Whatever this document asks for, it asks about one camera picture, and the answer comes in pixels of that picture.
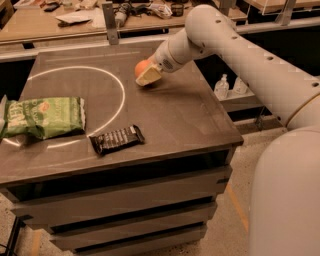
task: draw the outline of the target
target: paper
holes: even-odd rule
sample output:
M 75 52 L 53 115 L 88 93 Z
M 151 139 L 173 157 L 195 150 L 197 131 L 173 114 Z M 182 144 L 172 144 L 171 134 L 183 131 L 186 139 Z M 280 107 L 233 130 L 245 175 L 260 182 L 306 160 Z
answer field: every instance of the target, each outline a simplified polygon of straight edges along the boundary
M 64 15 L 56 16 L 56 19 L 67 22 L 67 23 L 76 23 L 76 22 L 83 22 L 93 20 L 96 16 L 96 10 L 80 10 L 77 12 L 71 12 Z

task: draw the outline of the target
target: white bottle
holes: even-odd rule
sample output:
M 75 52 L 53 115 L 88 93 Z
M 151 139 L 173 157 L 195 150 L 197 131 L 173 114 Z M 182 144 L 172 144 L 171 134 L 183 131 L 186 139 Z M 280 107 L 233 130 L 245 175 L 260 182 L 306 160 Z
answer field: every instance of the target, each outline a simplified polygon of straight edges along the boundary
M 237 94 L 245 94 L 247 92 L 248 86 L 241 80 L 240 77 L 237 77 L 234 82 L 233 91 Z
M 219 80 L 215 87 L 214 93 L 219 100 L 226 99 L 229 91 L 229 83 L 227 82 L 227 74 L 223 74 L 221 80 Z

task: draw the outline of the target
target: dark chocolate bar wrapper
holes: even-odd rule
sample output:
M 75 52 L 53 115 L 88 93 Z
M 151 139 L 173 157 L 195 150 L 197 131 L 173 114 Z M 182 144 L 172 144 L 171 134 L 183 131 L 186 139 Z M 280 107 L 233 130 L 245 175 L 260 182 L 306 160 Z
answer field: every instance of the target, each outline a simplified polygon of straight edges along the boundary
M 98 136 L 90 136 L 94 150 L 99 155 L 112 153 L 136 144 L 144 143 L 144 137 L 136 125 L 107 132 Z

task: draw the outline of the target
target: cable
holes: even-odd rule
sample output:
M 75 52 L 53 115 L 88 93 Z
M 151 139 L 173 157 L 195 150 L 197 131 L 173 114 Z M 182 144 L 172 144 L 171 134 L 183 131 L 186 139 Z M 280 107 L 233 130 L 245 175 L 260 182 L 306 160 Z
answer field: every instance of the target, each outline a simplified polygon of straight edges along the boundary
M 11 253 L 13 253 L 14 256 L 18 256 L 12 249 L 10 249 L 8 246 L 4 244 L 0 244 L 1 247 L 5 248 L 6 250 L 9 250 Z

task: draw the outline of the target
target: floor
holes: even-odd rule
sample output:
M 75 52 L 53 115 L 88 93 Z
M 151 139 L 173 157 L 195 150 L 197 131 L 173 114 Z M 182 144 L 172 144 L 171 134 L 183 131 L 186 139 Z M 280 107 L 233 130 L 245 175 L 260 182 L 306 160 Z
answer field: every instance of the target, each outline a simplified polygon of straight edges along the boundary
M 207 223 L 205 237 L 194 243 L 174 246 L 139 256 L 246 256 L 248 255 L 248 209 L 250 189 L 256 162 L 276 137 L 286 132 L 272 116 L 264 117 L 263 130 L 253 122 L 235 122 L 244 138 L 232 159 L 233 173 L 224 192 L 217 198 L 218 208 Z M 14 216 L 12 204 L 0 194 L 0 244 L 6 245 Z M 21 230 L 15 253 L 18 256 L 72 256 L 62 252 L 49 242 L 50 235 L 44 230 Z

